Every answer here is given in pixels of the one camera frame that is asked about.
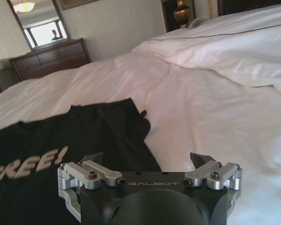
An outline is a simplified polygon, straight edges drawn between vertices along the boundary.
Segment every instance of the white pillow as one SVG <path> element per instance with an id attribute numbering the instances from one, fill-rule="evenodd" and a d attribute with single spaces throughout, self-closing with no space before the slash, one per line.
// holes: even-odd
<path id="1" fill-rule="evenodd" d="M 274 85 L 281 91 L 281 5 L 179 29 L 135 50 L 185 68 L 212 69 L 242 85 Z"/>

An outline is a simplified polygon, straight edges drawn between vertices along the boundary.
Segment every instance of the black t-shirt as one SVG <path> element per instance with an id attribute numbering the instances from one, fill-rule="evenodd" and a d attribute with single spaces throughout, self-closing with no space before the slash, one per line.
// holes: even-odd
<path id="1" fill-rule="evenodd" d="M 103 152 L 111 170 L 160 171 L 144 143 L 150 123 L 143 116 L 127 99 L 0 130 L 0 225 L 79 224 L 58 197 L 61 163 Z"/>

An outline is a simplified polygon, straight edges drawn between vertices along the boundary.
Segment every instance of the bed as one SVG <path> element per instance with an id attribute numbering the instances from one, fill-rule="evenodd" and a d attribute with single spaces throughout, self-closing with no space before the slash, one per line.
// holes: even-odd
<path id="1" fill-rule="evenodd" d="M 228 224 L 281 224 L 281 5 L 21 82 L 0 94 L 0 129 L 128 97 L 148 112 L 145 142 L 163 171 L 193 170 L 190 151 L 239 163 L 244 188 Z"/>

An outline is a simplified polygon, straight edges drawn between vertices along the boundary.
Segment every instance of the ceiling lamp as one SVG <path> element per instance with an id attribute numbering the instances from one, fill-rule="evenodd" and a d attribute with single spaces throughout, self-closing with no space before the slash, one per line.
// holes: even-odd
<path id="1" fill-rule="evenodd" d="M 35 5 L 36 4 L 34 2 L 23 2 L 23 1 L 21 1 L 21 3 L 14 6 L 14 10 L 15 10 L 16 13 L 17 12 L 27 13 L 27 12 L 30 12 L 31 10 L 33 10 Z"/>

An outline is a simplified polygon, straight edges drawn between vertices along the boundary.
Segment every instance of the hex bolt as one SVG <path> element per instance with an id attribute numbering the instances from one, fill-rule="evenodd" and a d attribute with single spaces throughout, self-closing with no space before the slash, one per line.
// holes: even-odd
<path id="1" fill-rule="evenodd" d="M 97 173 L 95 171 L 89 172 L 89 178 L 90 179 L 96 179 L 97 178 Z"/>
<path id="2" fill-rule="evenodd" d="M 220 178 L 220 175 L 218 172 L 212 172 L 210 174 L 211 178 L 214 179 L 214 180 L 218 180 Z"/>
<path id="3" fill-rule="evenodd" d="M 62 169 L 62 170 L 64 170 L 65 169 L 65 163 L 62 163 L 62 164 L 60 164 L 60 168 Z"/>
<path id="4" fill-rule="evenodd" d="M 124 178 L 117 179 L 117 181 L 116 181 L 116 186 L 117 187 L 122 187 L 124 185 L 125 185 L 125 179 Z"/>
<path id="5" fill-rule="evenodd" d="M 193 186 L 192 180 L 188 180 L 188 179 L 184 179 L 184 180 L 183 180 L 183 184 L 184 184 L 186 187 L 190 187 L 190 188 Z"/>

